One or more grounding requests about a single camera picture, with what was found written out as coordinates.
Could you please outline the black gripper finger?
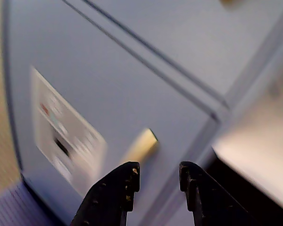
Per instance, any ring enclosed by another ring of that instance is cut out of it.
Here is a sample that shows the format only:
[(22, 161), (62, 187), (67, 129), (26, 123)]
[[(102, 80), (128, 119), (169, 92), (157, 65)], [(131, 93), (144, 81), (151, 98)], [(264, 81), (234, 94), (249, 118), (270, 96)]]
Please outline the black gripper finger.
[(199, 165), (181, 162), (179, 181), (196, 226), (257, 225), (255, 218)]
[(125, 226), (139, 190), (140, 164), (121, 164), (89, 189), (70, 225)]

